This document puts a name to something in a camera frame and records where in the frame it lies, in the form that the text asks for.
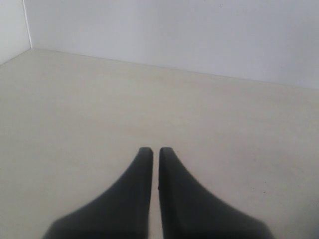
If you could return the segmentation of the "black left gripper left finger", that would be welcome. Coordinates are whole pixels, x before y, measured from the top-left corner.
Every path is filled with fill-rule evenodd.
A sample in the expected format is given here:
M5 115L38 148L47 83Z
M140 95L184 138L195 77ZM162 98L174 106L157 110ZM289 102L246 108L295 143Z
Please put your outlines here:
M153 151L141 147L121 177L98 198L56 220L45 239L146 239Z

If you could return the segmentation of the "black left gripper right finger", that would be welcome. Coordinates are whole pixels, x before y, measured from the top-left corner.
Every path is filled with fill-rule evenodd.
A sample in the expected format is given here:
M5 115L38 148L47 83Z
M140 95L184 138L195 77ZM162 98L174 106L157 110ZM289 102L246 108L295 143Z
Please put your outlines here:
M159 203L165 239L272 239L270 229L206 190L174 150L159 151Z

